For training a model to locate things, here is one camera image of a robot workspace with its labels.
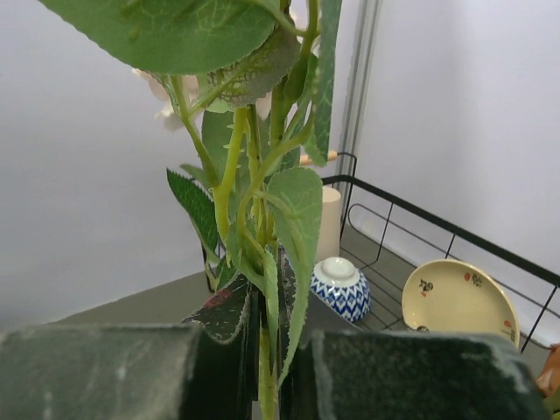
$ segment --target artificial plant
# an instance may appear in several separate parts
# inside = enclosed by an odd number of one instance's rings
[[[208,263],[217,265],[206,267],[216,289],[241,273],[265,297],[259,400],[272,418],[305,322],[321,218],[322,183],[298,167],[299,150],[315,165],[326,163],[341,0],[307,0],[305,29],[294,25],[291,0],[40,1],[159,84],[170,100],[166,115],[186,127],[201,167],[168,171],[169,185]],[[257,112],[263,99],[269,111]],[[227,250],[221,259],[220,242]],[[278,372],[280,248],[297,292]]]

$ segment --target plate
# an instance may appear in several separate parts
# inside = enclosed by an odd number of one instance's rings
[[[519,346],[515,308],[484,271],[457,260],[415,269],[402,291],[404,323],[413,330],[493,333]]]

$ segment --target blue and white bowl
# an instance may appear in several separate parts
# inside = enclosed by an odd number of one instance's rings
[[[368,280],[346,258],[332,256],[318,262],[311,291],[347,321],[355,322],[369,312]]]

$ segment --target wooden handle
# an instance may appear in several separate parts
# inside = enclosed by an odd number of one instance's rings
[[[326,157],[326,161],[327,162],[332,162],[333,160],[336,160],[337,156],[338,156],[338,153],[336,152],[336,150],[329,150],[329,154]],[[310,165],[313,165],[313,162],[312,162],[311,159],[309,159],[309,156],[301,155],[299,157],[299,164],[301,166],[310,166]]]

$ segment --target bowl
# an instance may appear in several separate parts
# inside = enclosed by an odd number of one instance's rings
[[[369,312],[368,280],[346,258],[332,256],[318,262],[311,291],[347,321],[355,322]]]
[[[519,346],[519,321],[508,297],[466,262],[436,260],[415,269],[402,291],[402,315],[413,330],[493,333]]]

